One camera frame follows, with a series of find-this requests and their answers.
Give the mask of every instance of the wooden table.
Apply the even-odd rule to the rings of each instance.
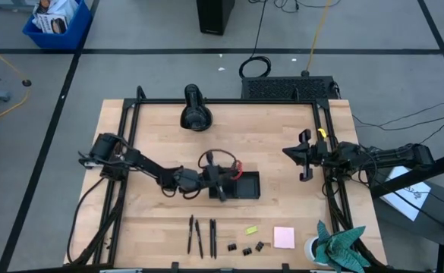
[[[98,133],[115,133],[121,116],[122,100],[105,100],[96,129]],[[316,236],[318,220],[331,229],[326,197],[321,193],[323,172],[313,168],[314,179],[298,180],[300,167],[284,155],[284,147],[296,146],[298,134],[306,128],[316,139],[313,113],[309,105],[208,105],[214,116],[213,126],[195,133],[179,126],[183,105],[142,105],[134,147],[163,167],[197,170],[199,156],[208,149],[227,149],[244,163],[245,171],[259,171],[261,196],[258,200],[230,199],[221,203],[208,198],[208,190],[193,200],[181,194],[166,198],[156,182],[140,172],[129,175],[128,190],[115,257],[117,268],[315,268],[304,257],[304,242]],[[330,101],[335,135],[339,141],[356,143],[348,101]],[[215,154],[216,162],[229,166],[231,159]],[[99,179],[100,169],[86,171],[82,193]],[[84,201],[77,219],[71,252],[77,257],[99,227],[106,182]],[[346,183],[354,226],[367,226],[362,240],[381,262],[386,256],[380,237],[370,191],[363,185]],[[188,219],[200,222],[204,259],[200,258],[196,237],[191,254],[187,254]],[[209,219],[217,220],[218,258],[209,257]],[[250,236],[244,230],[256,225],[259,231]],[[293,227],[295,249],[273,248],[273,228]],[[107,259],[109,236],[106,236],[102,261]],[[262,252],[257,242],[265,243]],[[229,252],[227,245],[237,244]],[[243,256],[251,247],[253,254]]]

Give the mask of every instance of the black tray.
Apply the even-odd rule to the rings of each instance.
[[[238,180],[228,182],[222,187],[227,199],[259,199],[260,197],[260,179],[258,171],[244,171]],[[218,193],[215,188],[209,188],[209,197],[218,199]]]

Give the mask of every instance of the white pot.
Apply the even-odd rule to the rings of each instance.
[[[321,262],[315,262],[314,259],[316,256],[313,254],[313,251],[311,250],[311,247],[314,243],[318,243],[318,237],[312,237],[307,239],[306,243],[304,243],[304,254],[306,254],[306,258],[313,262],[315,265],[320,266],[328,266],[328,264],[323,264]]]

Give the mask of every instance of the box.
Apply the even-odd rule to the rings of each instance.
[[[28,35],[42,49],[76,49],[85,29],[92,20],[92,14],[87,5],[85,5],[85,1],[76,1],[78,8],[73,18],[71,18],[65,33],[43,33],[41,29],[33,24],[33,15],[31,15],[24,26],[23,33]]]

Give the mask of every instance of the black computer tower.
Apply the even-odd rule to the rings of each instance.
[[[235,0],[197,0],[200,31],[223,35]]]

